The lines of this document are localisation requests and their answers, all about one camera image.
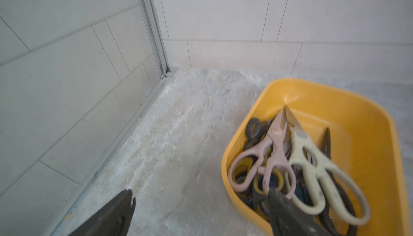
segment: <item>metal blade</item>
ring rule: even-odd
[[[290,108],[288,108],[287,105],[285,106],[285,116],[288,123],[290,123],[290,125],[292,125],[295,130],[302,130],[300,122],[298,122],[297,118],[294,116],[294,114],[292,114]]]
[[[327,127],[324,133],[323,143],[321,144],[321,152],[331,159],[331,138],[330,138],[330,128]]]
[[[270,129],[282,130],[284,128],[284,110],[281,109],[271,123]]]

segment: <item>wall tile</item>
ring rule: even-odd
[[[151,90],[145,68],[141,65],[41,161],[80,182]]]
[[[28,48],[0,19],[0,63],[24,52],[28,52]]]
[[[164,41],[163,43],[170,67],[189,68],[191,66],[186,41]]]
[[[151,81],[152,88],[155,88],[161,80],[161,73],[159,72],[159,65],[155,59],[155,56],[150,56],[147,60],[145,60],[143,65],[145,66],[149,80]]]
[[[287,0],[270,0],[265,21],[263,41],[276,41]]]
[[[155,5],[156,14],[158,16],[162,37],[164,39],[169,39],[168,28],[166,27],[165,16],[163,15],[161,0],[154,0],[153,3]]]
[[[37,162],[0,197],[2,235],[39,235],[77,184]]]
[[[0,67],[0,192],[118,83],[91,27]]]
[[[170,39],[261,40],[268,0],[162,0]]]
[[[2,18],[30,48],[137,4],[136,0],[0,0]]]
[[[139,7],[106,21],[130,71],[137,68],[152,54]]]
[[[279,41],[413,42],[413,0],[288,0]]]
[[[293,74],[413,83],[413,46],[303,44]]]
[[[188,42],[191,67],[290,74],[300,43]]]
[[[122,58],[122,54],[119,51],[118,46],[116,45],[115,39],[112,36],[112,33],[107,26],[106,21],[102,21],[98,24],[92,26],[93,30],[96,33],[100,43],[103,46],[110,62],[112,63],[113,67],[116,70],[119,78],[123,80],[128,74],[129,70]]]

